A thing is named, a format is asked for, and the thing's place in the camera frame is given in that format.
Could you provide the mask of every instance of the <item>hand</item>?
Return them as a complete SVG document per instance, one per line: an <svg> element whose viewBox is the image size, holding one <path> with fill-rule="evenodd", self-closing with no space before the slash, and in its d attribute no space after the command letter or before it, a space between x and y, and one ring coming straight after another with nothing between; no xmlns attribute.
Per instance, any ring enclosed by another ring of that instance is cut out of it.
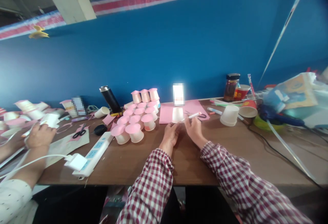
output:
<svg viewBox="0 0 328 224"><path fill-rule="evenodd" d="M49 147L56 134L56 131L56 128L50 128L47 124L34 124L31 129L30 135L26 141L27 147L29 149L36 148L39 146Z"/></svg>
<svg viewBox="0 0 328 224"><path fill-rule="evenodd" d="M180 132L180 124L169 123L164 130L164 137L159 148L165 151L169 156L172 155L173 147L177 143Z"/></svg>
<svg viewBox="0 0 328 224"><path fill-rule="evenodd" d="M202 123L200 120L198 120L197 117L194 117L190 123L188 117L186 117L184 124L191 140L199 147L199 149L202 149L208 140L205 139L202 134Z"/></svg>

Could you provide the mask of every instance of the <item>plaid sleeve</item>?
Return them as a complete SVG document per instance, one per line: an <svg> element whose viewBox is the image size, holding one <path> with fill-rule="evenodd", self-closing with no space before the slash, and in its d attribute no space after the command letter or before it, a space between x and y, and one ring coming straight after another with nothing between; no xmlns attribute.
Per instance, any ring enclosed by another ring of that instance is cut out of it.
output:
<svg viewBox="0 0 328 224"><path fill-rule="evenodd" d="M244 223L312 223L271 183L256 176L249 162L207 142L201 159L236 204Z"/></svg>
<svg viewBox="0 0 328 224"><path fill-rule="evenodd" d="M157 148L149 155L117 223L159 223L173 185L172 159Z"/></svg>

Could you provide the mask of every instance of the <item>power adapter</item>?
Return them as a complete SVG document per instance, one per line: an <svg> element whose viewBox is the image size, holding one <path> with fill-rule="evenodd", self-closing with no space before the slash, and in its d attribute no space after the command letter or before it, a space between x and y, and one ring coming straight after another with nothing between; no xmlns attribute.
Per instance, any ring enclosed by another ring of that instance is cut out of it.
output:
<svg viewBox="0 0 328 224"><path fill-rule="evenodd" d="M84 156L79 153L75 153L74 155L67 155L64 160L67 161L64 166L67 166L73 170L81 170L88 161Z"/></svg>

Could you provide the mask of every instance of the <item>wooden table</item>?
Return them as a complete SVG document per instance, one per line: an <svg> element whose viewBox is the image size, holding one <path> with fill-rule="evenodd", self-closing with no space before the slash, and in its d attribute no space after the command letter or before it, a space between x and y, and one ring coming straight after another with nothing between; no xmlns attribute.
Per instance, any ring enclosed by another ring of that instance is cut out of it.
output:
<svg viewBox="0 0 328 224"><path fill-rule="evenodd" d="M205 109L208 106L215 108L208 100L202 100L201 104ZM224 110L223 107L216 108L218 110ZM203 135L213 143L220 143L230 153L248 160L252 171L259 177L276 186L313 187L313 184L306 177L272 151L259 136L250 132L247 126L240 120L238 120L234 127L226 127L220 123L219 119L220 116L215 114L210 116L210 120L204 121L202 125ZM56 135L54 141L75 132L77 127L84 122L74 123L74 126L66 132ZM89 152L99 139L92 132L101 123L101 119L87 121L87 124L90 125L90 143L78 148L72 154L80 153L85 156ZM141 173L150 152L161 143L165 126L163 124L159 125L158 119L155 130L144 132L144 139L137 144L129 141L124 145L118 145L114 139L95 167L94 172L88 178L87 184L132 185ZM253 125L252 128L265 136L274 148L294 161L293 157L290 156L272 133L259 130ZM301 136L312 142L327 146L322 139L307 131L304 131ZM282 137L316 177L316 182L321 185L327 185L328 150L313 146L286 131L282 133ZM200 151L187 135L184 125L173 150L172 159L175 167L173 172L174 185L218 185L215 176L201 161ZM84 185L86 184L86 179L82 181L77 180L77 177L72 175L72 170L64 167L64 160L60 160L45 169L38 184Z"/></svg>

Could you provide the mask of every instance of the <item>person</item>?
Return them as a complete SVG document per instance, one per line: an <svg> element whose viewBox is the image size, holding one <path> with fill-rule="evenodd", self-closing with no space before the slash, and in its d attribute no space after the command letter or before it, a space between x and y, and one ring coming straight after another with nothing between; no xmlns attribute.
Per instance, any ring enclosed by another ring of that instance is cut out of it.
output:
<svg viewBox="0 0 328 224"><path fill-rule="evenodd" d="M47 155L50 143L55 134L55 128L47 124L36 123L26 141L29 149L24 157L22 165L37 158ZM0 160L5 160L15 150L24 145L21 135L25 131L16 133L6 144L0 147ZM45 169L45 158L38 160L21 170L13 173L7 180L0 183L0 223L8 223L14 218L24 218L26 211L23 210L32 198L32 189Z"/></svg>
<svg viewBox="0 0 328 224"><path fill-rule="evenodd" d="M243 223L312 223L274 185L256 176L245 159L205 139L201 122L196 117L191 122L185 119L184 123L187 134L201 151L201 159L215 174L226 195L235 202ZM160 146L150 153L117 223L161 222L173 186L171 155L179 130L180 124L166 126ZM214 212L208 212L201 220L204 223L215 223L208 216Z"/></svg>

